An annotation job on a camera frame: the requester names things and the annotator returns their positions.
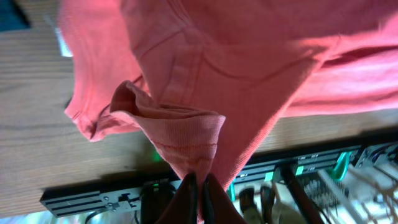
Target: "black object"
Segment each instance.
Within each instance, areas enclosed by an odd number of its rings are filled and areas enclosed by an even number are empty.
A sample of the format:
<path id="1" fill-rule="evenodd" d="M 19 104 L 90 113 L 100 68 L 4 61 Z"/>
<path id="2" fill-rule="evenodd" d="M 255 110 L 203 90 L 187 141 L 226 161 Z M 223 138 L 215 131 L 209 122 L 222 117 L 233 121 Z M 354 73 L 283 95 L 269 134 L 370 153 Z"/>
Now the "black object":
<path id="1" fill-rule="evenodd" d="M 351 163 L 357 167 L 360 163 L 364 164 L 362 166 L 371 166 L 378 161 L 397 162 L 397 150 L 398 129 L 390 129 L 353 138 L 299 146 L 295 149 L 268 152 L 250 159 L 236 177 L 234 184 L 264 180 L 266 173 L 275 172 L 275 168 L 281 166 L 293 167 L 294 171 L 301 166 L 303 174 L 332 168 L 342 152 L 353 152 Z M 379 159 L 382 154 L 387 155 L 386 160 Z M 282 176 L 275 175 L 274 180 L 282 180 Z M 80 187 L 47 189 L 40 202 L 56 217 L 94 212 L 104 208 L 114 212 L 131 212 L 141 209 L 141 192 L 147 186 L 165 183 L 178 189 L 181 180 L 173 172 L 166 172 L 111 183 L 99 181 Z"/>
<path id="2" fill-rule="evenodd" d="M 290 167 L 283 166 L 280 168 L 280 175 L 286 183 L 287 188 L 293 196 L 298 208 L 300 209 L 307 223 L 323 224 L 319 212 L 314 208 L 312 201 L 301 188 L 296 176 Z"/>
<path id="3" fill-rule="evenodd" d="M 173 199 L 175 187 L 169 183 L 149 185 L 141 192 L 142 224 L 153 224 L 163 214 Z"/>
<path id="4" fill-rule="evenodd" d="M 248 199 L 250 204 L 249 205 L 243 205 L 244 199 Z M 250 207 L 255 207 L 256 205 L 254 204 L 254 187 L 246 188 L 240 191 L 239 193 L 239 207 L 241 208 L 241 212 L 244 213 L 244 211 Z"/>
<path id="5" fill-rule="evenodd" d="M 0 32 L 29 27 L 25 14 L 13 0 L 0 0 Z"/>

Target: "wooden table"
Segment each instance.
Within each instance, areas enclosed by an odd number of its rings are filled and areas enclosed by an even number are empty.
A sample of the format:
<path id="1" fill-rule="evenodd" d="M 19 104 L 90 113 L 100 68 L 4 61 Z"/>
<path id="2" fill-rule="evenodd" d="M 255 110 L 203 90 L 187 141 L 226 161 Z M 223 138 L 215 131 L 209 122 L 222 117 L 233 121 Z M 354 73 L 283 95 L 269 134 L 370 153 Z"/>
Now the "wooden table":
<path id="1" fill-rule="evenodd" d="M 19 1 L 33 29 L 0 33 L 0 217 L 38 212 L 46 187 L 153 166 L 141 133 L 88 142 L 64 115 L 73 64 L 60 56 L 45 15 L 56 1 Z M 258 151 L 356 135 L 398 124 L 398 110 L 281 119 Z"/>

